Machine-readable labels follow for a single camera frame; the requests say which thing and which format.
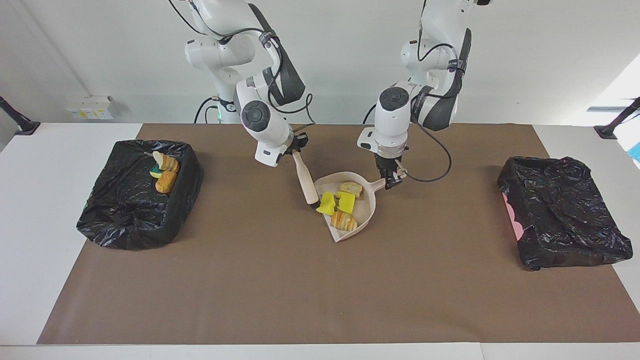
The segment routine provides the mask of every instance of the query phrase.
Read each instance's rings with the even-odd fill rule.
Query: dustpan handle
[[[387,184],[387,180],[382,178],[370,184],[371,184],[371,188],[373,189],[373,192],[377,192],[378,190],[385,188],[385,185]]]
[[[298,179],[300,180],[300,186],[302,187],[302,192],[305,194],[307,204],[311,206],[319,205],[320,199],[318,198],[314,181],[311,179],[311,174],[309,174],[309,169],[305,165],[305,162],[302,161],[302,157],[299,152],[294,151],[291,155],[293,156],[293,160],[296,162]]]

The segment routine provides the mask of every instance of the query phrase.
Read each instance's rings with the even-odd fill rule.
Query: brown paper mat
[[[378,178],[360,126],[314,126],[314,179]],[[82,249],[39,344],[628,342],[640,315],[611,266],[525,271],[496,178],[509,156],[547,156],[531,126],[456,124],[433,184],[379,192],[371,223],[342,243],[306,204],[293,160],[253,160],[240,126],[142,127],[189,142],[205,169],[185,226],[164,248]],[[410,132],[416,176],[446,167]]]

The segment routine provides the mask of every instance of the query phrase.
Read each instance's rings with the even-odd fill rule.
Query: pink object
[[[509,218],[511,219],[511,225],[513,226],[513,232],[516,234],[516,240],[520,241],[522,235],[524,234],[524,228],[522,224],[516,221],[515,213],[513,212],[513,208],[509,205],[507,200],[507,195],[502,194],[502,198],[504,199],[504,204],[507,206],[507,212],[509,213]]]

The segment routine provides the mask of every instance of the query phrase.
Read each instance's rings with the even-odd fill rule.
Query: black cable
[[[196,13],[198,14],[198,16],[200,17],[200,20],[202,20],[202,23],[204,24],[204,26],[207,27],[207,29],[209,29],[209,31],[211,31],[212,33],[214,33],[215,35],[218,35],[221,38],[230,40],[234,35],[238,35],[240,33],[244,33],[246,31],[258,31],[259,33],[264,34],[265,31],[263,29],[258,29],[258,28],[244,28],[244,29],[240,29],[240,30],[236,30],[233,31],[229,34],[221,34],[218,33],[217,31],[213,30],[212,28],[209,27],[209,25],[207,25],[206,21],[204,21],[204,19],[202,18],[202,14],[200,14],[200,10],[198,10],[198,8],[196,7],[196,5],[194,3],[192,3],[191,1],[189,1],[189,4],[191,4],[191,7],[193,7],[193,9],[196,11]]]
[[[269,85],[267,86],[267,100],[269,101],[269,105],[271,105],[271,107],[273,107],[277,112],[281,113],[281,114],[295,114],[295,113],[299,113],[303,110],[305,110],[307,112],[307,117],[309,118],[309,121],[311,121],[310,124],[305,124],[297,129],[295,129],[293,132],[297,133],[298,131],[305,129],[311,125],[315,125],[316,122],[314,121],[314,119],[311,117],[311,113],[309,112],[309,105],[311,105],[311,102],[313,102],[314,100],[314,94],[307,94],[307,98],[305,99],[305,105],[303,107],[301,107],[300,109],[296,109],[296,110],[292,110],[292,111],[286,111],[286,110],[281,110],[280,108],[278,108],[278,106],[276,106],[275,104],[273,104],[273,100],[271,99],[271,86],[275,83],[276,79],[278,78],[278,76],[281,75],[282,73],[282,53],[280,52],[280,48],[277,47],[276,48],[276,52],[278,53],[278,57],[280,59],[280,64],[278,65],[278,70],[276,71],[276,74],[273,76],[273,78],[271,79],[271,81],[269,82]]]
[[[367,111],[367,114],[364,115],[364,120],[362,121],[362,125],[367,123],[367,119],[369,118],[369,115],[371,114],[371,112],[373,111],[373,109],[376,108],[377,104],[374,104],[373,106],[371,106],[371,109],[369,109],[369,111]]]
[[[209,113],[209,109],[218,109],[218,106],[217,105],[212,105],[212,106],[210,106],[210,107],[208,107],[208,108],[206,108],[204,110],[204,123],[205,124],[209,123],[209,121],[207,120],[207,114]]]
[[[418,51],[417,51],[417,53],[418,53],[418,61],[422,61],[422,60],[426,59],[427,56],[429,56],[429,54],[431,54],[432,51],[434,51],[435,49],[438,49],[441,46],[448,47],[449,49],[455,50],[453,45],[443,42],[441,44],[433,46],[431,49],[429,49],[429,51],[427,51],[427,53],[423,57],[420,57],[420,45],[421,44],[422,44],[422,40],[418,39]]]
[[[238,35],[238,34],[240,34],[240,33],[244,33],[244,32],[246,32],[246,31],[258,31],[259,33],[262,33],[262,34],[265,34],[265,33],[266,33],[263,29],[258,29],[258,28],[244,28],[244,29],[240,29],[240,30],[233,31],[233,32],[231,32],[231,33],[229,33],[229,34],[221,34],[221,33],[218,33],[217,31],[213,30],[212,28],[210,28],[210,27],[207,25],[207,23],[206,23],[206,22],[204,21],[204,19],[202,18],[202,14],[200,14],[200,10],[198,10],[198,8],[195,6],[195,4],[193,4],[191,1],[189,1],[189,3],[192,5],[193,9],[196,11],[196,13],[198,14],[198,16],[200,17],[200,20],[202,20],[203,24],[207,27],[207,29],[209,29],[209,31],[211,31],[211,32],[212,32],[212,33],[214,33],[215,35],[218,35],[219,37],[224,38],[224,39],[226,39],[226,40],[230,40],[233,36]],[[278,37],[273,36],[273,37],[272,37],[272,39],[274,39],[274,41],[278,42],[278,45],[279,45],[279,38],[278,38]],[[281,110],[281,109],[279,109],[277,106],[275,106],[275,105],[273,104],[273,101],[271,100],[271,86],[276,82],[276,79],[278,78],[278,76],[279,76],[279,75],[280,75],[280,73],[282,72],[282,63],[283,63],[283,61],[282,61],[282,60],[283,60],[283,58],[282,58],[282,53],[280,52],[280,47],[279,47],[279,46],[276,46],[276,47],[275,47],[275,49],[276,49],[276,52],[278,53],[278,57],[279,57],[279,59],[280,59],[280,64],[278,65],[278,70],[276,71],[276,74],[273,76],[273,78],[272,78],[272,79],[271,79],[271,81],[269,82],[269,85],[267,86],[267,98],[268,98],[269,104],[270,104],[270,105],[271,105],[271,106],[272,106],[272,107],[273,107],[277,112],[279,112],[279,113],[283,113],[283,114],[295,114],[295,113],[299,113],[299,112],[301,112],[301,111],[303,111],[303,110],[306,110],[306,112],[307,112],[307,117],[309,118],[309,121],[311,121],[311,123],[310,123],[310,124],[305,124],[304,126],[299,127],[299,128],[298,128],[297,130],[295,130],[294,132],[299,131],[299,130],[301,130],[301,129],[304,129],[304,128],[308,127],[308,126],[315,125],[315,124],[316,124],[316,122],[315,122],[315,121],[314,121],[314,119],[311,117],[311,114],[310,114],[310,112],[309,112],[309,105],[311,105],[311,102],[313,101],[313,98],[314,98],[313,94],[311,94],[311,93],[307,94],[307,98],[306,98],[306,100],[305,100],[305,105],[304,105],[302,108],[297,109],[297,110],[293,110],[293,111],[285,111],[285,110]],[[196,119],[197,119],[197,116],[198,116],[198,114],[200,113],[200,110],[201,110],[201,109],[202,109],[202,106],[200,107],[200,109],[198,109],[198,112],[196,113]]]
[[[204,105],[205,105],[207,102],[211,101],[211,100],[213,100],[213,97],[208,97],[208,98],[206,98],[206,99],[202,102],[202,104],[200,104],[200,107],[198,108],[198,111],[196,111],[196,116],[195,116],[195,117],[193,117],[193,123],[194,123],[194,124],[197,124],[197,123],[198,123],[198,116],[200,116],[200,112],[202,111],[202,108],[204,108]]]
[[[428,96],[428,97],[435,97],[436,99],[452,99],[452,98],[454,98],[454,97],[458,96],[458,95],[460,94],[460,92],[462,91],[462,76],[461,76],[461,75],[460,75],[460,73],[458,73],[458,72],[456,73],[456,76],[460,76],[460,80],[458,81],[458,84],[459,84],[459,85],[458,85],[458,89],[457,89],[457,91],[455,92],[455,94],[453,94],[453,95],[449,95],[449,96],[447,96],[447,95],[427,94],[426,96]],[[420,94],[418,94],[418,95],[414,96],[414,97],[411,99],[412,106],[413,106],[413,102],[418,98],[418,96],[420,96]]]
[[[420,124],[417,124],[417,125],[420,127],[420,130],[422,130],[423,133],[427,134],[430,138],[432,138],[433,141],[438,143],[438,145],[440,145],[440,147],[444,150],[444,152],[447,154],[447,158],[449,159],[449,166],[447,167],[447,170],[444,172],[444,174],[442,174],[442,175],[440,175],[438,177],[434,177],[433,179],[428,179],[428,180],[423,180],[423,179],[419,179],[417,177],[411,176],[411,174],[409,174],[409,171],[407,169],[403,169],[403,171],[412,180],[418,181],[420,183],[434,183],[435,181],[441,180],[442,178],[447,176],[449,174],[449,172],[451,171],[451,167],[453,166],[453,160],[451,158],[451,153],[449,152],[447,147],[442,142],[440,142],[440,140],[438,140],[435,136],[433,136],[429,131],[427,131],[427,129],[425,129]]]
[[[418,55],[418,61],[419,62],[422,62],[424,59],[426,59],[427,56],[429,56],[429,54],[431,54],[432,51],[434,51],[435,49],[438,49],[441,46],[446,46],[449,49],[452,49],[453,51],[455,51],[455,48],[451,44],[441,43],[441,44],[438,44],[438,45],[432,47],[431,49],[429,49],[429,51],[427,51],[427,53],[423,57],[420,57],[420,47],[422,46],[422,16],[424,15],[424,9],[426,7],[427,7],[427,0],[424,0],[424,2],[422,3],[422,11],[420,12],[420,27],[418,28],[418,51],[417,51],[417,55]]]
[[[167,0],[167,1],[169,1],[169,3],[171,4],[171,7],[175,10],[175,12],[177,12],[177,13],[178,13],[178,15],[180,15],[180,18],[182,19],[182,21],[184,21],[184,23],[185,23],[185,24],[187,24],[187,25],[191,28],[191,30],[193,30],[193,31],[197,32],[197,33],[198,33],[198,34],[200,34],[200,35],[205,35],[205,36],[207,36],[207,34],[202,33],[202,32],[200,32],[200,31],[198,31],[196,28],[194,28],[194,27],[193,27],[193,25],[191,25],[191,24],[187,21],[187,19],[185,19],[185,18],[184,18],[184,16],[182,16],[182,13],[180,13],[180,11],[178,10],[178,8],[176,8],[176,7],[175,7],[175,5],[174,5],[173,1],[171,1],[171,0]]]

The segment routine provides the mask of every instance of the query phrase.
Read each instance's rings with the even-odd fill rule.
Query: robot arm
[[[255,159],[265,165],[275,167],[284,154],[292,155],[305,199],[316,206],[316,188],[299,154],[308,138],[305,133],[294,134],[275,108],[299,100],[305,91],[275,31],[255,5],[243,0],[189,0],[189,4],[196,27],[208,37],[189,41],[185,55],[190,64],[213,77],[223,105],[223,121],[241,121],[258,141]],[[241,79],[230,67],[253,61],[255,53],[248,36],[259,39],[273,64]]]
[[[474,0],[473,4],[492,1]],[[408,150],[409,124],[438,131],[447,128],[456,114],[471,50],[471,30],[466,24],[472,6],[469,0],[425,1],[419,39],[407,42],[401,51],[411,78],[380,94],[374,127],[364,129],[358,138],[359,147],[375,153],[386,189],[402,181],[397,168]]]

